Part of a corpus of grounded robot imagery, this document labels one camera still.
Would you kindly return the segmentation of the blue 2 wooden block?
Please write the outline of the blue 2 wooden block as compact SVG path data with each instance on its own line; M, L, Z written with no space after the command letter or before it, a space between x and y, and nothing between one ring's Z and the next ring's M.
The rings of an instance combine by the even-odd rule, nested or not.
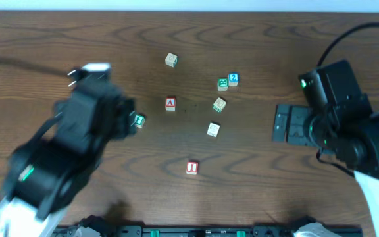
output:
M228 83L229 86L237 86L239 84L240 77L238 73L229 73Z

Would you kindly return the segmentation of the red A wooden block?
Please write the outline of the red A wooden block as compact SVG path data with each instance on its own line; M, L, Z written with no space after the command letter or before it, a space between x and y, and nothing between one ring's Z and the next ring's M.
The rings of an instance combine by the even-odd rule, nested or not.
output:
M165 99L165 109L167 111L175 111L176 110L176 98L175 97L167 97Z

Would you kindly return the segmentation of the red I wooden block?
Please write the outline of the red I wooden block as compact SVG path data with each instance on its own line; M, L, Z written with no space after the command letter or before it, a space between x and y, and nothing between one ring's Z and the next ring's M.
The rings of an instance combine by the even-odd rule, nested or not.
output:
M186 174L196 175L198 173L199 163L188 161L186 167Z

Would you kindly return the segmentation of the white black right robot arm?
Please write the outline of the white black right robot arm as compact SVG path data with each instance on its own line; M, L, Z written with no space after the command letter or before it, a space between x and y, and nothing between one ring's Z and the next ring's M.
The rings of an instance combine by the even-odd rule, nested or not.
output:
M368 203L379 236L379 112L356 118L331 132L325 118L304 106L277 105L273 142L313 147L322 155L335 155L335 167L352 176Z

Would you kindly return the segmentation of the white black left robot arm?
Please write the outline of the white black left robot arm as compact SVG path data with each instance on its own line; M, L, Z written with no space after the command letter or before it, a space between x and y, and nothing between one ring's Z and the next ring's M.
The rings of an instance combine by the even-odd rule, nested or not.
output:
M9 160L0 236L50 236L111 140L135 134L135 102L108 81L79 82Z

